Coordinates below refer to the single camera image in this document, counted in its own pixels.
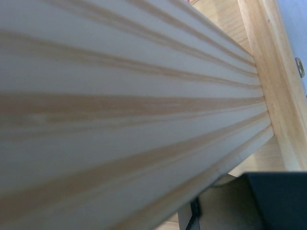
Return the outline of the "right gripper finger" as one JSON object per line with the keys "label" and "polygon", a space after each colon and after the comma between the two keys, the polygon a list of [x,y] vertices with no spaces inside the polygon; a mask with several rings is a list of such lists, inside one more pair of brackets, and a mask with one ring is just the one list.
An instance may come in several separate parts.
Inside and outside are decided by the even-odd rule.
{"label": "right gripper finger", "polygon": [[225,175],[184,207],[186,230],[305,230],[305,172]]}

